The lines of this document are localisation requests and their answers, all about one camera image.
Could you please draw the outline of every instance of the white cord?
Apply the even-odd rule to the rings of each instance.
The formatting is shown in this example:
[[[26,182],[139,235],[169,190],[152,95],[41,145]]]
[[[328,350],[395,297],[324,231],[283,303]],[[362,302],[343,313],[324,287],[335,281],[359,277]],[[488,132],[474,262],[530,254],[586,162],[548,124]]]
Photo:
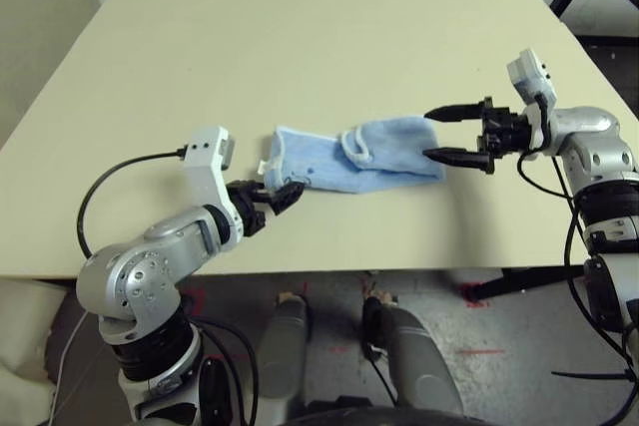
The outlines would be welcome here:
[[[71,343],[73,343],[73,340],[75,339],[76,334],[80,329],[80,326],[82,326],[82,323],[84,322],[86,317],[87,312],[85,311],[84,313],[82,313],[82,316],[78,320],[76,326],[73,328],[73,331],[71,331],[71,335],[69,336],[69,339],[67,339],[67,344],[64,345],[64,349],[62,350],[62,356],[60,356],[60,367],[58,367],[58,381],[56,384],[56,392],[53,395],[53,403],[51,403],[51,412],[49,413],[48,426],[53,425],[53,419],[56,414],[56,403],[58,402],[58,393],[60,392],[60,385],[62,384],[62,369],[64,368],[64,360],[67,357],[67,351],[69,351]]]

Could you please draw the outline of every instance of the beige tabletop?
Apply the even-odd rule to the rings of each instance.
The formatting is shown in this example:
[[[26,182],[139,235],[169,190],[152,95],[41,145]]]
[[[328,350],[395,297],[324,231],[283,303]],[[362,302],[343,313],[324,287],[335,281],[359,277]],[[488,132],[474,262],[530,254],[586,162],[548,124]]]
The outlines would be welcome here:
[[[609,110],[639,154],[637,121],[542,0],[108,0],[0,152],[0,275],[76,275],[91,182],[198,127],[231,131],[225,178],[247,179],[277,124],[333,134],[484,95],[518,111],[506,64],[527,47],[548,65],[557,107]],[[479,130],[437,126],[443,146],[474,148]],[[559,264],[567,207],[515,161],[494,176],[451,169],[442,185],[307,192],[200,273]],[[188,206],[181,168],[155,161],[109,180],[89,208],[92,248]],[[526,168],[558,188],[548,159]]]

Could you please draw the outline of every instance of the cable connector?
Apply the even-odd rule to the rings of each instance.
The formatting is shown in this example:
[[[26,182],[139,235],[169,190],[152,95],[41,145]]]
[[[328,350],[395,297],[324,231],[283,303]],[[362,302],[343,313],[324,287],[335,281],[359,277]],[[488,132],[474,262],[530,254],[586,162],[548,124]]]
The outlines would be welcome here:
[[[180,160],[183,160],[187,155],[187,150],[189,149],[189,145],[185,144],[183,147],[180,147],[176,150],[176,155],[180,157]]]

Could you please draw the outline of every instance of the light blue fabric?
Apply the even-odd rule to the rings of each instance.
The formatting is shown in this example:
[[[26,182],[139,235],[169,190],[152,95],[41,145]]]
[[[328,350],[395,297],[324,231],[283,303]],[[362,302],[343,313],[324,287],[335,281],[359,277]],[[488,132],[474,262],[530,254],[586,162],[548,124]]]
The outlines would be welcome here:
[[[304,182],[312,189],[362,194],[442,182],[443,166],[421,154],[436,146],[429,121],[421,117],[369,122],[339,139],[277,127],[265,185],[273,191]]]

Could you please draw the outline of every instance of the red tape mark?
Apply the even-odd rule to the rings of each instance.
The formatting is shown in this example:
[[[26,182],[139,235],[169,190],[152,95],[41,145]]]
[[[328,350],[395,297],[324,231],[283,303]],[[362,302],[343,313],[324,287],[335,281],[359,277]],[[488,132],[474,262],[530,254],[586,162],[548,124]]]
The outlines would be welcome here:
[[[461,296],[463,297],[464,301],[466,302],[466,307],[467,308],[487,308],[490,306],[490,302],[489,301],[470,301],[470,299],[468,299],[468,290],[473,287],[473,286],[477,286],[479,284],[482,284],[480,282],[475,282],[475,283],[462,283],[459,286],[459,292],[461,293]]]
[[[348,351],[350,350],[349,346],[331,346],[328,351],[330,351],[332,354],[344,354],[344,353],[348,353]]]
[[[191,314],[198,316],[204,308],[204,298],[207,296],[203,288],[184,288],[180,290],[180,293],[185,296],[190,296],[193,299],[193,309]]]
[[[503,354],[505,349],[458,349],[455,351],[457,354],[463,354],[470,356],[472,354]]]

